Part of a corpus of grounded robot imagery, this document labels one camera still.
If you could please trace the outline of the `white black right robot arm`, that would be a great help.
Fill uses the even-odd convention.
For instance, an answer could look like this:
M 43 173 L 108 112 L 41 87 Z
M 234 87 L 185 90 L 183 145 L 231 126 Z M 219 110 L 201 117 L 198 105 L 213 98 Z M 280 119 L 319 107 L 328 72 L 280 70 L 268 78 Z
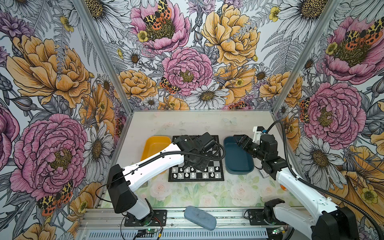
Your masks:
M 262 170 L 285 187 L 305 207 L 304 214 L 281 199 L 265 203 L 264 221 L 268 224 L 285 223 L 311 240 L 359 239 L 356 216 L 347 207 L 340 208 L 333 197 L 305 184 L 287 160 L 278 153 L 278 142 L 263 127 L 254 128 L 254 137 L 235 135 L 236 144 L 248 155 L 261 161 Z

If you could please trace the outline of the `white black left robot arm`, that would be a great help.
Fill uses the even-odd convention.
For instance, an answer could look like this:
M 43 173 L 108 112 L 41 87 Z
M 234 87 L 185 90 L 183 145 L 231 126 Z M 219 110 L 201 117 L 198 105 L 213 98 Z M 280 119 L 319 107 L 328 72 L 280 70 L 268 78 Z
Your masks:
M 167 147 L 149 158 L 126 167 L 119 164 L 109 170 L 107 191 L 116 214 L 128 213 L 142 223 L 154 216 L 149 201 L 136 195 L 136 190 L 145 182 L 166 171 L 183 164 L 203 171 L 210 161 L 220 161 L 226 151 L 209 133 L 191 137 L 182 135 Z

